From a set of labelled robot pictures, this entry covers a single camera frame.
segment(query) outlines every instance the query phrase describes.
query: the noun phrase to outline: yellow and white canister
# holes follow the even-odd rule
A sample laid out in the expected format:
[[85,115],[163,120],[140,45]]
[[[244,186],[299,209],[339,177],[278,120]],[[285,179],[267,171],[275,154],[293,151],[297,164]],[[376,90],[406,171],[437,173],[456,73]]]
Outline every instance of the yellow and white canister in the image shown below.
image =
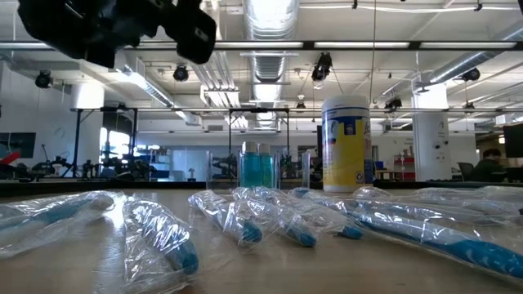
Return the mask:
[[335,96],[323,105],[324,190],[350,193],[373,183],[369,102]]

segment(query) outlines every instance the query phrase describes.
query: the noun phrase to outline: blue bottle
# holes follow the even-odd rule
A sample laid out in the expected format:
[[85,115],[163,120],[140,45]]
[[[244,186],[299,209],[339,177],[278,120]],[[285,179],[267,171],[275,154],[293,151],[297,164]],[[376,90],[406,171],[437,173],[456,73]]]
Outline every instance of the blue bottle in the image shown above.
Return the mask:
[[239,185],[245,188],[258,187],[262,184],[260,174],[257,144],[251,141],[244,142],[240,157]]
[[270,145],[259,144],[258,154],[260,155],[260,181],[262,186],[267,188],[274,188],[274,165],[273,159],[270,155]]

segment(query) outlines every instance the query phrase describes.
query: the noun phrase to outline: label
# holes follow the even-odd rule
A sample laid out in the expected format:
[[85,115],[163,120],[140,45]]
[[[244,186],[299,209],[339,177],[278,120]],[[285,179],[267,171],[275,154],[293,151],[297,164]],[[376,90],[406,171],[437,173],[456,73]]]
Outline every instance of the label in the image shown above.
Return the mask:
[[324,185],[373,183],[370,117],[367,109],[331,109],[323,113]]

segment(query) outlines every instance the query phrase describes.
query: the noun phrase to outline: tabletop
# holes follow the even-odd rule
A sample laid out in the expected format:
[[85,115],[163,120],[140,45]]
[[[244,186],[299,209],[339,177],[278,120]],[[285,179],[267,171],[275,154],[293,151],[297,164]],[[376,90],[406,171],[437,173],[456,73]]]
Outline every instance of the tabletop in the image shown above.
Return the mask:
[[[196,191],[124,192],[162,203],[185,221],[198,213],[187,202]],[[465,265],[381,239],[324,236],[312,249],[273,235],[242,253],[223,238],[213,250],[229,261],[209,266],[182,293],[521,293]],[[1,260],[2,293],[118,293],[124,245],[123,217],[115,209],[59,242]]]

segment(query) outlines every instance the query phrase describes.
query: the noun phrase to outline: person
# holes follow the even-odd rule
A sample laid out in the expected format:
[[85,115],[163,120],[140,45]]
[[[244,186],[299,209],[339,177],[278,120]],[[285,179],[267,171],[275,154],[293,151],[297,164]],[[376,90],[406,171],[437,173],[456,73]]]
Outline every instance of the person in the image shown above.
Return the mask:
[[500,182],[505,178],[505,168],[499,164],[501,152],[488,149],[483,153],[476,167],[472,170],[471,180],[480,182]]

